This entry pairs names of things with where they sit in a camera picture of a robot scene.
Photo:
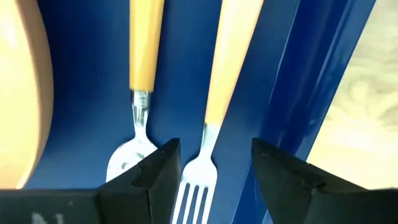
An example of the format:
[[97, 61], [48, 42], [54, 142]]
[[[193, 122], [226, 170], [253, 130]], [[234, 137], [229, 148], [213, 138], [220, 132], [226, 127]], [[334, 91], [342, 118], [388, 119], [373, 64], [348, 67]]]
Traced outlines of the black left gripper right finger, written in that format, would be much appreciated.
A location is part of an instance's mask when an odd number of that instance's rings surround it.
[[398, 224], [398, 189], [362, 188], [258, 138], [251, 157], [273, 224]]

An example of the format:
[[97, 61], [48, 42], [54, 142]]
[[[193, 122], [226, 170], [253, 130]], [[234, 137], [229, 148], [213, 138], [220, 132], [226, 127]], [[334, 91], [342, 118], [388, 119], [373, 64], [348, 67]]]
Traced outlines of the spoon with yellow handle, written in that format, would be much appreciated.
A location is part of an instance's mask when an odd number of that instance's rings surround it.
[[135, 166], [157, 147], [146, 133], [154, 91], [165, 0], [129, 0], [129, 87], [135, 136], [109, 159], [106, 181]]

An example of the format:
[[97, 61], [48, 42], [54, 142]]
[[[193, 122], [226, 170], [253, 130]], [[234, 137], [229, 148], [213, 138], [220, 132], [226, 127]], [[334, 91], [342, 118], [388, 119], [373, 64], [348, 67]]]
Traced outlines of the blue plastic tray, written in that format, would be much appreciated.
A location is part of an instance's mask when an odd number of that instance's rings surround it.
[[[222, 0], [165, 0], [147, 133], [201, 143]], [[53, 63], [49, 140], [29, 189], [92, 188], [133, 137], [128, 0], [37, 0]], [[212, 154], [209, 224], [272, 224], [251, 165], [263, 139], [306, 159], [376, 0], [265, 0]]]

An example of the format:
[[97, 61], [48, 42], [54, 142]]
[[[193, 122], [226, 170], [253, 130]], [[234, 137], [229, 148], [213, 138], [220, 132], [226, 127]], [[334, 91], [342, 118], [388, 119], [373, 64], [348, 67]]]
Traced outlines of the orange plate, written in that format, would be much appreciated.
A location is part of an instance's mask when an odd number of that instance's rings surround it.
[[0, 189], [25, 186], [52, 115], [52, 59], [37, 0], [0, 0]]

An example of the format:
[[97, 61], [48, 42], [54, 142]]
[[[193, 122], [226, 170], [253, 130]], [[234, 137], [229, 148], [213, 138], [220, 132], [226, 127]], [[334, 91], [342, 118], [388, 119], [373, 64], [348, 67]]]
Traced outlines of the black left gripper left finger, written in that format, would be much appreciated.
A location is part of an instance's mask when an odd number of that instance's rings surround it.
[[180, 140], [167, 141], [99, 188], [101, 224], [169, 224], [180, 182]]

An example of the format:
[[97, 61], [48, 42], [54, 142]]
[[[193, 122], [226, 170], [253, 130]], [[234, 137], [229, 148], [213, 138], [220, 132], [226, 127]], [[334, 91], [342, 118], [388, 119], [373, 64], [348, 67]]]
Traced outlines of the fork with yellow handle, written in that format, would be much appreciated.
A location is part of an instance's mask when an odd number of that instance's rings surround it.
[[211, 160], [264, 0], [222, 0], [198, 156], [182, 171], [171, 224], [207, 224], [217, 183]]

